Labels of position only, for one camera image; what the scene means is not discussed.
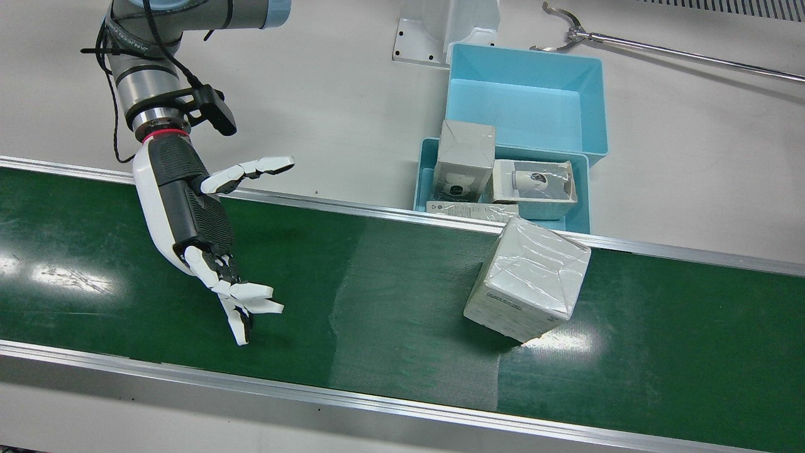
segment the metal rod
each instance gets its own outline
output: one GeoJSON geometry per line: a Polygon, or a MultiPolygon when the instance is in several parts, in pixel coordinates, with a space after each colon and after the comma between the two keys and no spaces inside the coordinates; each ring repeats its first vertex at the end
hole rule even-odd
{"type": "Polygon", "coordinates": [[[624,46],[627,48],[638,48],[641,50],[648,50],[652,52],[661,52],[666,53],[672,56],[678,56],[681,58],[688,58],[691,60],[699,60],[699,61],[706,61],[708,63],[713,64],[720,64],[723,66],[730,67],[732,69],[740,69],[743,71],[747,71],[750,73],[761,74],[763,76],[769,77],[778,77],[782,79],[786,79],[788,81],[796,81],[799,83],[805,83],[805,77],[800,76],[798,74],[792,73],[784,73],[783,71],[776,71],[774,69],[762,68],[760,66],[754,66],[752,64],[744,64],[744,63],[737,63],[735,61],[729,60],[722,60],[720,58],[713,58],[711,56],[704,56],[698,53],[691,53],[691,52],[683,52],[680,50],[675,50],[672,48],[664,48],[661,46],[654,46],[651,44],[644,44],[639,43],[638,41],[632,41],[630,39],[623,39],[623,38],[616,38],[615,36],[610,35],[603,35],[601,33],[587,33],[586,31],[575,31],[575,35],[580,38],[590,39],[591,41],[595,41],[597,43],[602,44],[615,44],[624,46]]]}

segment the red ring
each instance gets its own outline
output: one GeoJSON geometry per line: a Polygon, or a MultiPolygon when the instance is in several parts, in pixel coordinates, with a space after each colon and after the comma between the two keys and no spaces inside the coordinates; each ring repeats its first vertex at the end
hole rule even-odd
{"type": "Polygon", "coordinates": [[[157,135],[168,134],[168,133],[184,135],[185,137],[190,135],[187,132],[182,131],[181,129],[160,129],[158,131],[153,131],[150,134],[146,135],[146,138],[142,139],[142,142],[145,143],[146,140],[148,140],[151,137],[156,137],[157,135]]]}

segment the small white box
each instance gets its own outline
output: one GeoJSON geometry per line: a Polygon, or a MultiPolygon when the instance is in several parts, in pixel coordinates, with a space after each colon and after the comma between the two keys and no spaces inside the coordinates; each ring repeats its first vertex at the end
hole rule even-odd
{"type": "Polygon", "coordinates": [[[492,202],[517,203],[523,218],[558,220],[578,202],[570,162],[495,160],[492,202]]]}
{"type": "Polygon", "coordinates": [[[570,319],[589,247],[521,218],[498,238],[469,294],[464,316],[525,343],[570,319]]]}
{"type": "Polygon", "coordinates": [[[442,202],[430,200],[425,210],[434,214],[445,214],[453,217],[475,218],[489,222],[509,222],[512,217],[518,217],[517,205],[493,205],[490,203],[464,203],[442,202]]]}
{"type": "Polygon", "coordinates": [[[477,202],[492,175],[495,127],[444,120],[433,171],[433,197],[477,202]]]}

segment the product box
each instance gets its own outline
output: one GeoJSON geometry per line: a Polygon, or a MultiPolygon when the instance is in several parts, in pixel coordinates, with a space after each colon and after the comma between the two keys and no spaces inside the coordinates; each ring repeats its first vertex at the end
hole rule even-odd
{"type": "Polygon", "coordinates": [[[516,203],[524,218],[556,220],[578,202],[568,162],[495,160],[491,202],[516,203]]]}
{"type": "Polygon", "coordinates": [[[433,175],[433,198],[477,202],[492,175],[495,128],[445,120],[433,175]]]}
{"type": "Polygon", "coordinates": [[[589,247],[522,218],[504,227],[478,275],[464,316],[525,343],[573,315],[589,247]]]}
{"type": "Polygon", "coordinates": [[[441,202],[430,200],[426,211],[433,214],[445,214],[453,217],[475,218],[489,222],[509,222],[518,217],[520,209],[517,205],[493,205],[491,203],[441,202]]]}

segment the black cable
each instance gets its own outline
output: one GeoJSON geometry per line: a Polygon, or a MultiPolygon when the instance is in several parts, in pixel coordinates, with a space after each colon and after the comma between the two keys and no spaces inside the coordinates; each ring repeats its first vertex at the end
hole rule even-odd
{"type": "MultiPolygon", "coordinates": [[[[226,3],[226,20],[224,20],[224,24],[221,25],[221,30],[224,30],[229,27],[229,24],[232,22],[232,14],[234,11],[235,11],[234,1],[228,0],[228,2],[226,3]]],[[[213,31],[215,30],[210,30],[207,32],[206,35],[204,35],[204,41],[206,41],[207,39],[209,39],[210,36],[213,35],[213,31]]]]}
{"type": "MultiPolygon", "coordinates": [[[[109,45],[109,36],[106,34],[106,26],[101,25],[101,30],[98,32],[98,39],[96,42],[96,48],[99,49],[106,49],[107,45],[109,45]]],[[[118,96],[114,92],[114,84],[112,83],[112,70],[106,66],[106,54],[105,53],[98,53],[96,54],[98,65],[101,66],[104,74],[106,75],[106,83],[109,84],[109,92],[112,94],[112,107],[114,108],[114,130],[112,132],[112,149],[114,150],[114,158],[118,160],[121,164],[128,164],[134,158],[134,155],[129,156],[126,159],[120,158],[120,151],[118,150],[118,127],[120,124],[120,110],[118,109],[118,96]]]]}
{"type": "Polygon", "coordinates": [[[154,21],[154,11],[151,9],[151,0],[142,0],[142,6],[146,10],[146,19],[148,21],[148,27],[151,29],[151,34],[154,36],[154,40],[156,41],[156,45],[159,47],[159,50],[162,51],[162,54],[165,55],[171,63],[173,63],[179,70],[184,74],[184,78],[188,80],[188,83],[191,87],[195,89],[199,89],[204,86],[203,83],[196,77],[190,69],[187,68],[184,64],[181,64],[170,52],[167,51],[165,48],[165,44],[162,42],[162,38],[159,37],[159,30],[156,28],[156,21],[154,21]]]}
{"type": "MultiPolygon", "coordinates": [[[[185,6],[180,6],[178,8],[174,8],[172,10],[154,11],[153,15],[154,15],[154,17],[162,17],[162,16],[167,16],[167,15],[175,15],[175,14],[178,14],[178,13],[184,13],[185,11],[190,11],[190,10],[196,9],[199,6],[204,5],[206,2],[209,2],[209,0],[199,0],[198,2],[190,3],[190,4],[187,4],[185,6]]],[[[130,14],[130,15],[116,16],[114,18],[114,20],[116,20],[118,23],[120,23],[120,21],[122,21],[122,20],[141,19],[141,18],[144,18],[144,17],[146,17],[145,13],[133,13],[133,14],[130,14]]]]}

